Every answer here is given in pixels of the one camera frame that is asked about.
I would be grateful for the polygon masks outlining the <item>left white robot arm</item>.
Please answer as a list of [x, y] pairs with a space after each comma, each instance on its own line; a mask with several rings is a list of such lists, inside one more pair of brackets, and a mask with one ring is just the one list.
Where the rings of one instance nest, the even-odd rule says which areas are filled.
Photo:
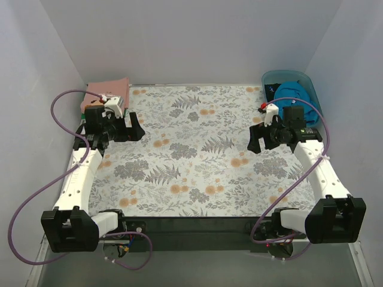
[[84, 110], [84, 121], [77, 129], [72, 150], [70, 173], [51, 211], [41, 216], [41, 224], [55, 253], [91, 252], [99, 239], [110, 232], [124, 232], [123, 212], [107, 209], [89, 215], [89, 198], [99, 165], [110, 142], [136, 142], [145, 135], [136, 113], [131, 112], [130, 126], [123, 117], [102, 105]]

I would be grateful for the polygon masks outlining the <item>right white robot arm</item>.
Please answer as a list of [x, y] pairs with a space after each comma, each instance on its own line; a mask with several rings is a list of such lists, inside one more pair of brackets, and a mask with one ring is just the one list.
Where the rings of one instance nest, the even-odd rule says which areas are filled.
[[304, 234], [310, 243], [354, 243], [366, 213], [363, 199], [341, 183], [327, 156], [327, 147], [316, 128], [307, 127], [302, 106], [287, 106], [283, 116], [274, 104], [264, 105], [264, 122], [250, 127], [248, 150], [259, 154], [259, 140], [272, 150], [288, 146], [302, 167], [314, 193], [311, 211], [281, 207], [270, 221], [259, 219], [251, 230], [254, 240], [275, 242]]

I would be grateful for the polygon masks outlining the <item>blue t shirt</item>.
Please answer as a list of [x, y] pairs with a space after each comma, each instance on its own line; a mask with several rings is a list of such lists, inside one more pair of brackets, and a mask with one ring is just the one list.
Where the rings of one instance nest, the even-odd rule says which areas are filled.
[[306, 120], [307, 126], [314, 127], [319, 122], [318, 114], [312, 109], [311, 106], [297, 101], [296, 99], [303, 100], [310, 103], [316, 109], [318, 105], [310, 98], [305, 88], [297, 81], [288, 81], [282, 83], [275, 91], [273, 96], [274, 99], [279, 99], [273, 104], [278, 107], [279, 116], [283, 119], [284, 112], [283, 107], [285, 106], [302, 106], [304, 111], [304, 119]]

